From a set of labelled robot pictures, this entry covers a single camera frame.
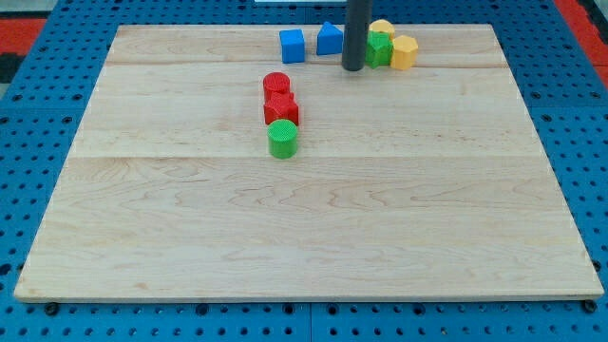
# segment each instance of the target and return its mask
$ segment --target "wood grain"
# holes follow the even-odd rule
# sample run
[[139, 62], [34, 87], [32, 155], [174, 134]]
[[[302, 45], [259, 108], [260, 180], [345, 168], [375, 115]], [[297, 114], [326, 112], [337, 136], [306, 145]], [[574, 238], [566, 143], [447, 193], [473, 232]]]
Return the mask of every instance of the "wood grain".
[[[28, 302], [595, 298], [490, 26], [397, 26], [415, 68], [280, 63], [285, 27], [121, 27], [15, 295]], [[260, 81], [300, 148], [267, 153]]]

